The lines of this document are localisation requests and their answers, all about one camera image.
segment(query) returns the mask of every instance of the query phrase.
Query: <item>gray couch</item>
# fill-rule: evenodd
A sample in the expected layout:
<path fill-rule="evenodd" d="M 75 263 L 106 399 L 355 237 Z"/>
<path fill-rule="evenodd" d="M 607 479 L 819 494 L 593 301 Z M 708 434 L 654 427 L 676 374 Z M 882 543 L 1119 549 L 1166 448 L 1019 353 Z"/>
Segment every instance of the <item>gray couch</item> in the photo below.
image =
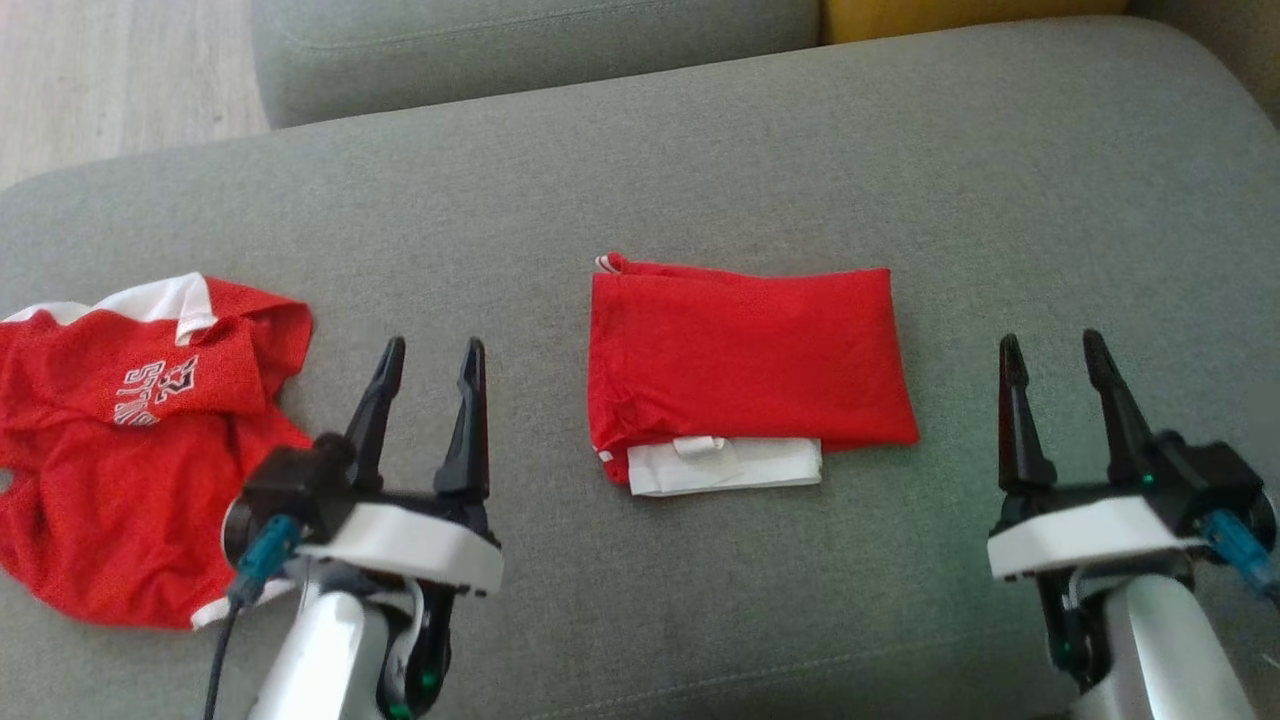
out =
<path fill-rule="evenodd" d="M 271 127 L 813 47 L 818 0 L 257 0 Z"/>
<path fill-rule="evenodd" d="M 426 487 L 466 338 L 490 350 L 503 592 L 461 602 L 433 717 L 1025 717 L 1073 694 L 1033 588 L 992 582 L 996 343 L 1047 451 L 1106 448 L 1079 332 L 1149 419 L 1280 473 L 1280 137 L 1188 37 L 1132 18 L 986 26 L 351 118 L 56 172 L 0 195 L 0 307 L 198 269 L 308 302 L 283 396 L 340 427 L 410 342 L 384 471 Z M 923 441 L 817 487 L 643 501 L 584 413 L 591 259 L 884 265 Z M 1274 610 L 1199 596 L 1263 716 Z M 212 634 L 91 628 L 0 578 L 0 715 L 195 717 Z M 232 644 L 241 716 L 288 602 Z"/>

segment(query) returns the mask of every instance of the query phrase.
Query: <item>couch armrest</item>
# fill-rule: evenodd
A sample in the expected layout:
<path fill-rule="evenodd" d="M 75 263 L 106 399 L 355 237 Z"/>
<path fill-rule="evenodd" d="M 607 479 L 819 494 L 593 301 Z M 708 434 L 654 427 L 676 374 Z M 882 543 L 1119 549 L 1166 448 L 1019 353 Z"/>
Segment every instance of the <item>couch armrest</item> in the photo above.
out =
<path fill-rule="evenodd" d="M 1133 0 L 1129 13 L 1181 29 L 1208 47 L 1280 126 L 1280 3 Z"/>
<path fill-rule="evenodd" d="M 253 0 L 274 128 L 817 42 L 818 0 Z"/>

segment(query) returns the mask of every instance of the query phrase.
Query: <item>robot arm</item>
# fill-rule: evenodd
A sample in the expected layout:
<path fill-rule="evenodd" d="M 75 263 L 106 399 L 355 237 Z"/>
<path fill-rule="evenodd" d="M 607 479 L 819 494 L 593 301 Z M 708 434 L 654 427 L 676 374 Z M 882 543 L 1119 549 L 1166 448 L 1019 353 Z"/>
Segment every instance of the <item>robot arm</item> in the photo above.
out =
<path fill-rule="evenodd" d="M 280 518 L 301 528 L 291 574 L 302 607 L 250 717 L 407 720 L 444 684 L 454 598 L 502 585 L 489 530 L 484 346 L 472 340 L 462 404 L 434 492 L 385 492 L 378 471 L 404 341 L 393 338 L 344 436 L 276 448 L 228 510 L 223 550 L 241 564 Z"/>
<path fill-rule="evenodd" d="M 1263 561 L 1275 547 L 1262 479 L 1226 443 L 1153 436 L 1096 331 L 1084 333 L 1084 357 L 1102 401 L 1107 482 L 1059 486 L 1041 451 L 1018 338 L 1001 342 L 1006 495 L 987 542 L 992 574 L 1034 579 L 1051 660 L 1082 693 L 1073 716 L 1194 717 L 1203 710 L 1197 688 L 1208 683 L 1219 705 L 1199 716 L 1252 717 L 1192 589 L 1196 560 L 1238 565 L 1217 524 L 1247 536 Z"/>

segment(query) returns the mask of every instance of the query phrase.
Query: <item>white fabric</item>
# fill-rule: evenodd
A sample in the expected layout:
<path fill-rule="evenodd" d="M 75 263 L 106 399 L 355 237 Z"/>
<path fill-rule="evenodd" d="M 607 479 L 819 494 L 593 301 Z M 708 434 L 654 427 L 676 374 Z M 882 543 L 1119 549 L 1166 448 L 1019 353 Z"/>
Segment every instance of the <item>white fabric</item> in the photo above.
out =
<path fill-rule="evenodd" d="M 285 578 L 271 578 L 262 585 L 262 597 L 257 598 L 257 605 L 264 605 L 271 600 L 280 597 L 282 594 L 292 591 L 296 585 L 293 580 Z M 205 605 L 200 610 L 191 614 L 191 626 L 195 630 L 204 628 L 210 623 L 216 623 L 227 614 L 230 612 L 232 603 L 225 597 L 220 597 L 209 605 Z"/>
<path fill-rule="evenodd" d="M 200 273 L 140 284 L 116 292 L 92 307 L 79 302 L 41 302 L 0 320 L 22 323 L 36 313 L 47 311 L 59 325 L 69 325 L 95 310 L 109 310 L 140 323 L 178 320 L 174 345 L 184 347 L 191 336 L 218 323 L 209 283 Z"/>
<path fill-rule="evenodd" d="M 732 488 L 812 486 L 822 443 L 806 438 L 696 436 L 627 448 L 631 495 L 663 497 Z"/>
<path fill-rule="evenodd" d="M 614 273 L 614 274 L 618 273 L 618 269 L 614 268 L 613 263 L 609 261 L 608 255 L 600 255 L 599 258 L 596 258 L 595 266 L 599 268 L 602 273 Z"/>

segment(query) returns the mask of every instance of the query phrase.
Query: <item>yellow cushion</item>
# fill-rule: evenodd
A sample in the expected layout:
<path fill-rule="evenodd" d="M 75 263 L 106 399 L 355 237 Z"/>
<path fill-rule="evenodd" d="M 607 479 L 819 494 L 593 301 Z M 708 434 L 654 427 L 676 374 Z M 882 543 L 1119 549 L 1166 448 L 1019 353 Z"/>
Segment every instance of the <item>yellow cushion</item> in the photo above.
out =
<path fill-rule="evenodd" d="M 952 27 L 1124 12 L 1126 0 L 823 0 L 823 42 Z"/>

